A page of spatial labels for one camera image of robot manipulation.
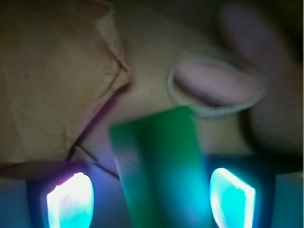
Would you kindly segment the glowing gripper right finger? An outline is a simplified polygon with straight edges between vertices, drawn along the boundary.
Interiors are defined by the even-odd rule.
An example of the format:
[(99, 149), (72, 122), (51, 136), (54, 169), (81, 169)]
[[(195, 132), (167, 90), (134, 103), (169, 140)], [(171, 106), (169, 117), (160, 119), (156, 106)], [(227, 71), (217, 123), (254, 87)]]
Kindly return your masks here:
[(269, 228), (275, 175), (263, 156), (206, 157), (209, 198), (217, 228)]

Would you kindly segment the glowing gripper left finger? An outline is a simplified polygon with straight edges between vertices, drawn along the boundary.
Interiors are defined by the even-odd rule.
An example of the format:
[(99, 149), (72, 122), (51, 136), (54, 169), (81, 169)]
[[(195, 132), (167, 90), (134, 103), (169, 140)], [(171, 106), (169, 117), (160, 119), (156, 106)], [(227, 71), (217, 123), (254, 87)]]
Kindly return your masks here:
[(34, 228), (88, 228), (95, 190), (82, 162), (38, 162), (27, 180), (30, 221)]

